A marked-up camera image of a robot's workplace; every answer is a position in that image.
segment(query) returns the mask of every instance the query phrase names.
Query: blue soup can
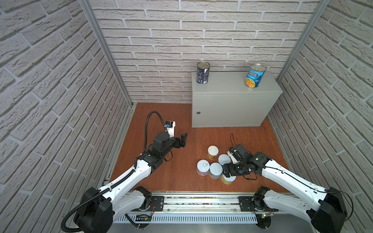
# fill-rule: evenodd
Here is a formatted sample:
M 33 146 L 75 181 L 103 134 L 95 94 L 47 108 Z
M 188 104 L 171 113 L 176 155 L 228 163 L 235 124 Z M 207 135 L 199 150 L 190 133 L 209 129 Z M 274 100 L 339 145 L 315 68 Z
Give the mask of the blue soup can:
M 250 88 L 257 88 L 266 69 L 267 67 L 262 64 L 251 64 L 249 72 L 247 73 L 245 85 Z
M 197 83 L 206 84 L 209 79 L 210 64 L 208 62 L 197 63 Z

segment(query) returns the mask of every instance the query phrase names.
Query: silver can lid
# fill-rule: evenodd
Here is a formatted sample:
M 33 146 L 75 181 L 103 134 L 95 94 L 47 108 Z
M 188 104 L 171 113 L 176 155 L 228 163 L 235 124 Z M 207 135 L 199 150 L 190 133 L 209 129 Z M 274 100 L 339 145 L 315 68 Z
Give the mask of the silver can lid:
M 198 62 L 197 67 L 200 69 L 208 69 L 210 68 L 210 64 L 208 62 Z
M 262 64 L 251 64 L 250 65 L 250 68 L 253 70 L 253 71 L 256 71 L 256 72 L 264 72 L 266 71 L 267 67 L 262 65 Z

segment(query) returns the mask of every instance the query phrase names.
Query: brown wood surface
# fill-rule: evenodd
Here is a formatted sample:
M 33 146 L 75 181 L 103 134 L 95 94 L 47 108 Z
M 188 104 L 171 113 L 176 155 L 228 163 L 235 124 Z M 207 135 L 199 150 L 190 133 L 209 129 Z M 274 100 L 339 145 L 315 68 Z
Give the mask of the brown wood surface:
M 164 161 L 155 172 L 135 187 L 141 185 L 150 191 L 255 192 L 259 187 L 266 186 L 277 192 L 287 192 L 279 184 L 259 176 L 257 180 L 245 180 L 239 176 L 231 185 L 226 185 L 220 178 L 213 179 L 209 175 L 198 175 L 196 169 L 199 160 L 206 159 L 210 164 L 217 162 L 217 158 L 215 160 L 207 158 L 207 148 L 215 145 L 219 148 L 219 154 L 226 154 L 232 146 L 229 140 L 231 133 L 236 143 L 242 144 L 252 154 L 261 151 L 286 168 L 287 164 L 267 118 L 260 127 L 192 128 L 191 104 L 137 104 L 112 180 L 129 169 L 134 164 L 134 158 L 142 152 L 145 120 L 153 110 L 158 111 L 164 121 L 176 122 L 176 137 L 188 133 L 187 146 L 174 148 L 173 159 L 169 162 Z M 148 123 L 148 145 L 160 131 L 162 131 L 161 121 L 156 114 L 153 114 Z

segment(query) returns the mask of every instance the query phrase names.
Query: dark blue can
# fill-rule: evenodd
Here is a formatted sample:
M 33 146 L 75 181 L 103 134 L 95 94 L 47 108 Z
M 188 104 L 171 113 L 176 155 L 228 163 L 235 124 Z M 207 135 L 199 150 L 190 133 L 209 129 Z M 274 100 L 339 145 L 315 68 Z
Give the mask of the dark blue can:
M 209 79 L 210 64 L 208 62 L 197 63 L 197 83 L 206 84 Z

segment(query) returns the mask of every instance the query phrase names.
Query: can label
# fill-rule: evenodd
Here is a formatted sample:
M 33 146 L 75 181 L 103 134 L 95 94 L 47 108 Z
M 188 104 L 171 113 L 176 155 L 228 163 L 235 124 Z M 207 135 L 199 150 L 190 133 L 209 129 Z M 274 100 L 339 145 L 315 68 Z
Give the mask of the can label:
M 205 84 L 209 79 L 210 68 L 201 69 L 197 67 L 197 83 Z
M 259 86 L 260 80 L 263 77 L 264 71 L 263 72 L 257 72 L 252 70 L 251 68 L 249 69 L 249 72 L 247 73 L 247 77 L 245 80 L 245 84 L 248 87 L 251 88 L 256 88 Z

